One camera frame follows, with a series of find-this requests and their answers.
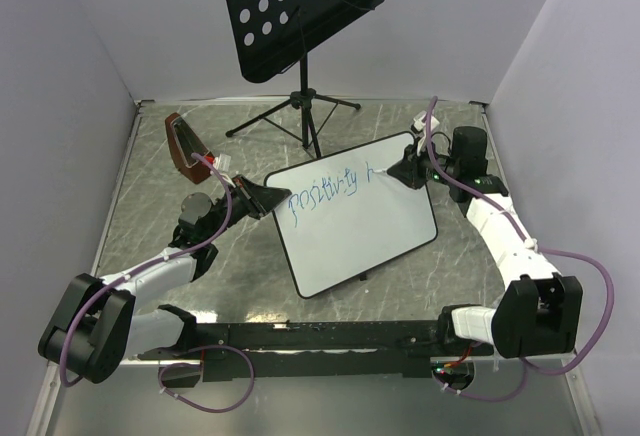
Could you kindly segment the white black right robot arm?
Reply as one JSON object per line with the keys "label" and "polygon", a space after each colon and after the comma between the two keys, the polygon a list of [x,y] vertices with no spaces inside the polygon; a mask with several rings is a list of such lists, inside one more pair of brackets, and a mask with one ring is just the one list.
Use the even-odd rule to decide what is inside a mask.
{"label": "white black right robot arm", "polygon": [[496,308],[452,305],[439,316],[438,346],[458,354],[470,342],[489,344],[504,358],[569,353],[575,347],[583,289],[537,250],[523,228],[508,189],[488,171],[488,135],[473,126],[454,129],[448,153],[416,137],[387,175],[418,190],[433,181],[488,248],[504,283]]}

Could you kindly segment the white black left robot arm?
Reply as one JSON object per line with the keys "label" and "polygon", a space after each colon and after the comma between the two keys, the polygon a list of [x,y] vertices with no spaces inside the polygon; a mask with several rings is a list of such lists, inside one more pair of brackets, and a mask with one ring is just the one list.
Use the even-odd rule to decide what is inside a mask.
{"label": "white black left robot arm", "polygon": [[203,276],[218,255],[213,241],[245,217],[259,220],[289,196],[285,188],[256,184],[242,175],[224,186],[216,200],[196,192],[181,204],[169,245],[157,256],[121,272],[96,277],[82,273],[67,286],[38,342],[37,351],[67,374],[103,382],[132,356],[163,349],[177,358],[198,343],[197,318],[164,304],[139,314],[140,307]]}

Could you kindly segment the white rectangular whiteboard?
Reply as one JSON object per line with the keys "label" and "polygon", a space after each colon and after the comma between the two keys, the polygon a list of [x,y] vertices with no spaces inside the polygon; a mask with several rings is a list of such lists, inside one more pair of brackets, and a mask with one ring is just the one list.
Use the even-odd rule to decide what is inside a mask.
{"label": "white rectangular whiteboard", "polygon": [[268,174],[292,195],[274,212],[298,295],[312,298],[437,238],[427,189],[375,174],[413,143],[400,132]]}

